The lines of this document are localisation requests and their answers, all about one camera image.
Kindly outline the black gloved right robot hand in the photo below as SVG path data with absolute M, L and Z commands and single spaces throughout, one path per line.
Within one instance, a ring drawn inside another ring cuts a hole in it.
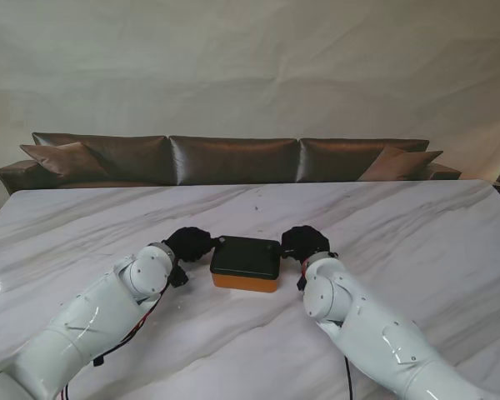
M 331 251 L 329 240 L 314 227 L 296 226 L 282 234 L 281 258 L 292 258 L 304 264 L 318 253 L 336 256 L 336 253 Z

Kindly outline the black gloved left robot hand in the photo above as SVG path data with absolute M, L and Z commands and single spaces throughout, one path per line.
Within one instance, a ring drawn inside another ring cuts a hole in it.
M 172 250 L 175 258 L 192 263 L 219 246 L 221 239 L 198 227 L 182 227 L 162 242 Z

